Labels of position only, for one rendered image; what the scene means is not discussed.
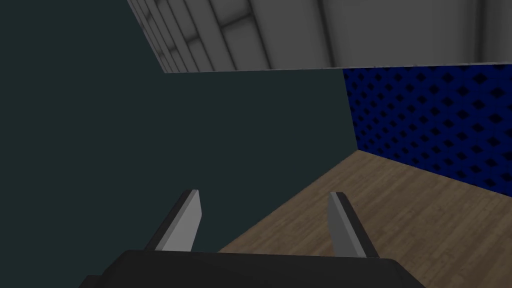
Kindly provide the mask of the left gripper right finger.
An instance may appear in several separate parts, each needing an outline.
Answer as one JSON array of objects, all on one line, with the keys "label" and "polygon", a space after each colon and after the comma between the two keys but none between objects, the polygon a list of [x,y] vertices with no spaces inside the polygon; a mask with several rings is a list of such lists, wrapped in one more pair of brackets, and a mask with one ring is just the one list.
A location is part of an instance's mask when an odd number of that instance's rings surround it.
[{"label": "left gripper right finger", "polygon": [[344,193],[329,194],[327,222],[336,257],[379,258],[354,207]]}]

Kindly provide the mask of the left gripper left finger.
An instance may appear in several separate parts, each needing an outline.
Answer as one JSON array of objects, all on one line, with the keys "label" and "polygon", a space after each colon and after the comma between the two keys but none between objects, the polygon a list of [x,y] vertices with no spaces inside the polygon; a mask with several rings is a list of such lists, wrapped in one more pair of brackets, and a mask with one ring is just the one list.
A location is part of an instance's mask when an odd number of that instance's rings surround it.
[{"label": "left gripper left finger", "polygon": [[197,189],[185,190],[144,249],[190,252],[201,219],[202,206],[199,191]]}]

